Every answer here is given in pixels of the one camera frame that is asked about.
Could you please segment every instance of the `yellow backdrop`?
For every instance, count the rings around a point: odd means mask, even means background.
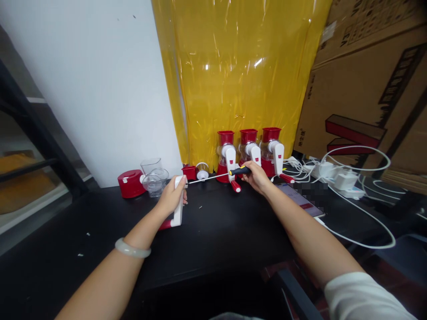
[[[289,157],[331,0],[152,0],[181,160],[217,168],[219,130],[282,129]]]

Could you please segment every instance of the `yellow and black screwdriver handle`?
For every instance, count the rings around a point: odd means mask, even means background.
[[[240,168],[229,171],[230,176],[234,176],[237,174],[248,174],[248,173],[251,173],[251,170],[247,166],[241,166]]]

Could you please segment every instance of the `forearm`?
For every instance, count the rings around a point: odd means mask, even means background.
[[[264,194],[296,253],[321,286],[342,274],[363,272],[344,246],[280,189],[271,184]]]
[[[154,208],[125,237],[130,246],[148,249],[163,222]],[[57,319],[113,320],[123,314],[144,259],[116,249],[98,265],[56,317]]]

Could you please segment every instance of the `screwdriver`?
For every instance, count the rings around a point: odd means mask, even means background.
[[[201,181],[205,181],[205,180],[209,180],[209,179],[213,179],[213,178],[218,178],[220,176],[227,176],[227,175],[234,176],[237,174],[248,174],[248,173],[251,173],[251,170],[247,166],[241,166],[240,168],[228,171],[228,173],[224,173],[224,174],[219,175],[219,176],[213,176],[213,177],[206,178],[203,180],[188,182],[187,184],[192,184],[192,183],[197,183],[197,182],[201,182]]]

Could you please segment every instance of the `white sleeve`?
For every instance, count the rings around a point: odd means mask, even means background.
[[[325,297],[332,320],[416,320],[391,293],[364,272],[348,273],[329,281]]]

